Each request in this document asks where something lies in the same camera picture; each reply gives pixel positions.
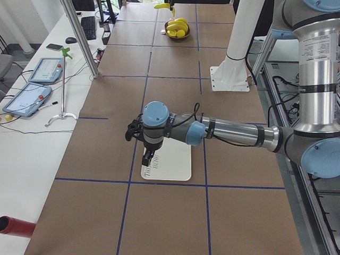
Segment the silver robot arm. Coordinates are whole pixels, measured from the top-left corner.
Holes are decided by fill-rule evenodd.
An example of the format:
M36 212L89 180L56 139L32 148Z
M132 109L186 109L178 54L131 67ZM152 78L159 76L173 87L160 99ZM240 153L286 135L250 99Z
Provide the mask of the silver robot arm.
M299 41L300 120L294 127L241 124L171 113L159 101L143 110L139 139L148 166L165 137L197 146L215 138L241 147L282 154L319 178L339 176L339 123L335 118L339 1L275 1L274 28Z

